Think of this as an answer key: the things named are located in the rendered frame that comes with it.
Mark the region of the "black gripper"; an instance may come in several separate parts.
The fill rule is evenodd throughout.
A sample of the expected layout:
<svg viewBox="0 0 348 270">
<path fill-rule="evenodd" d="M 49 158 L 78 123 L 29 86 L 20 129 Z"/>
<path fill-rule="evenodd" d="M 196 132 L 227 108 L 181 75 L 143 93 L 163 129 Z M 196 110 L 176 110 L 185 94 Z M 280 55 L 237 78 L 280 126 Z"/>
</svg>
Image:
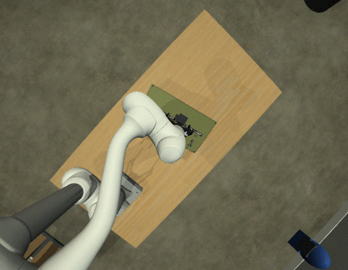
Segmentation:
<svg viewBox="0 0 348 270">
<path fill-rule="evenodd" d="M 180 125 L 179 123 L 175 123 L 174 121 L 172 121 L 172 120 L 168 117 L 169 114 L 170 114 L 170 113 L 166 114 L 166 117 L 168 118 L 168 120 L 169 120 L 173 125 L 178 125 L 178 126 L 180 126 L 180 127 L 184 130 L 185 137 L 190 136 L 190 135 L 193 134 L 194 131 L 191 130 L 190 125 L 189 125 L 187 128 L 182 127 L 182 125 Z"/>
</svg>

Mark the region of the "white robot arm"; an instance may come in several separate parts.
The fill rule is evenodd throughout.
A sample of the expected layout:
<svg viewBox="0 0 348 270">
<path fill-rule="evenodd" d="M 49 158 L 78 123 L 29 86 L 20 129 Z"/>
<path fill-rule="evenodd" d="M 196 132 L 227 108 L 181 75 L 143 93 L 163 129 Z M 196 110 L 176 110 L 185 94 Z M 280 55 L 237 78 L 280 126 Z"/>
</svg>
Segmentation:
<svg viewBox="0 0 348 270">
<path fill-rule="evenodd" d="M 126 199 L 132 191 L 121 185 L 129 143 L 148 136 L 163 162 L 171 164 L 183 156 L 184 130 L 173 125 L 150 97 L 131 92 L 123 98 L 122 109 L 123 124 L 109 144 L 101 181 L 85 168 L 71 168 L 63 175 L 60 190 L 10 217 L 0 217 L 0 270 L 88 270 L 121 206 L 130 206 Z M 41 266 L 27 261 L 23 256 L 29 244 L 80 203 L 88 210 L 88 224 Z"/>
</svg>

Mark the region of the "olive green switch panel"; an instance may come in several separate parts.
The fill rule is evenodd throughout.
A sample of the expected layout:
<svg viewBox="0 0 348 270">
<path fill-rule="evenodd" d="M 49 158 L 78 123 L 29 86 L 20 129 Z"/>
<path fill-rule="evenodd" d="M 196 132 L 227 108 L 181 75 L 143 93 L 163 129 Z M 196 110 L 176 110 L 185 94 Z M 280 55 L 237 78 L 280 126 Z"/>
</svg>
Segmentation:
<svg viewBox="0 0 348 270">
<path fill-rule="evenodd" d="M 165 115 L 170 113 L 168 117 L 175 123 L 177 123 L 175 119 L 176 114 L 180 115 L 181 113 L 188 117 L 185 125 L 182 125 L 182 127 L 187 128 L 190 125 L 191 130 L 194 131 L 192 135 L 185 137 L 185 148 L 193 153 L 198 150 L 205 138 L 217 124 L 213 119 L 207 117 L 203 113 L 182 102 L 168 92 L 165 92 L 154 84 L 151 84 L 147 96 L 160 107 Z"/>
</svg>

